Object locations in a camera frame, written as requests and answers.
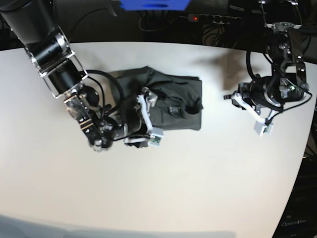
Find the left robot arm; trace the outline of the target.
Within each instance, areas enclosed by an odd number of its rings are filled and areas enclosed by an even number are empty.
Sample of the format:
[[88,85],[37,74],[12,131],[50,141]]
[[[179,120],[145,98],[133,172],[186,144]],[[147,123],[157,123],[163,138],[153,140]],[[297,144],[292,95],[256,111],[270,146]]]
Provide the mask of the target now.
[[302,30],[313,13],[311,0],[230,0],[228,8],[244,18],[249,29],[262,27],[267,33],[264,57],[271,75],[253,72],[251,51],[246,52],[249,83],[225,99],[268,127],[280,114],[308,103],[312,94],[306,77]]

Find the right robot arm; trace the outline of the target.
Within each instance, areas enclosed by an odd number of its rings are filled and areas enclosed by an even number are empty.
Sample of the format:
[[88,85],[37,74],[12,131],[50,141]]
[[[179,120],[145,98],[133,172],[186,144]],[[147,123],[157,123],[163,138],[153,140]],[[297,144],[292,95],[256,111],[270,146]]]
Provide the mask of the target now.
[[[160,144],[163,130],[154,127],[150,118],[157,95],[148,87],[138,87],[125,96],[119,82],[108,73],[85,70],[45,1],[3,0],[0,14],[53,96],[64,98],[67,111],[95,151],[108,150],[116,141],[136,147]],[[92,74],[106,77],[115,86],[119,96],[116,106],[106,104],[104,91],[97,92],[84,83]]]

